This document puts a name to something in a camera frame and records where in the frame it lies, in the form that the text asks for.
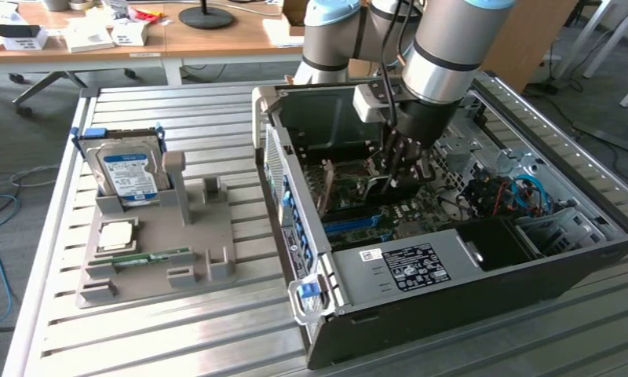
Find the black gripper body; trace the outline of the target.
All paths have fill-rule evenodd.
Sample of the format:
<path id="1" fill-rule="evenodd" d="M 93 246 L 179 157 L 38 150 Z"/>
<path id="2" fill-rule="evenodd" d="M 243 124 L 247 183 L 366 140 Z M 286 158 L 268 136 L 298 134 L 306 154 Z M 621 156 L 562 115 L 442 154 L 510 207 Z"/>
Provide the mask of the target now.
<path id="1" fill-rule="evenodd" d="M 460 106 L 460 101 L 433 104 L 426 101 L 402 101 L 397 105 L 396 130 L 404 137 L 429 148 L 441 137 Z"/>

